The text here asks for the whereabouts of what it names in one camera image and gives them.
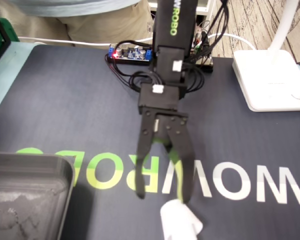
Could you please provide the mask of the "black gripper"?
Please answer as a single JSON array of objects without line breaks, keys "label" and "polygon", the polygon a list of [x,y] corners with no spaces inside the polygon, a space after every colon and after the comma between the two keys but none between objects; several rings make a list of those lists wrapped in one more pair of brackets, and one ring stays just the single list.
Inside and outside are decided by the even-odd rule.
[{"label": "black gripper", "polygon": [[169,115],[168,110],[142,107],[141,126],[135,162],[135,192],[140,199],[145,198],[143,164],[151,150],[152,141],[168,138],[170,150],[177,154],[181,163],[181,197],[184,203],[191,199],[194,185],[195,151],[188,132],[188,116]]}]

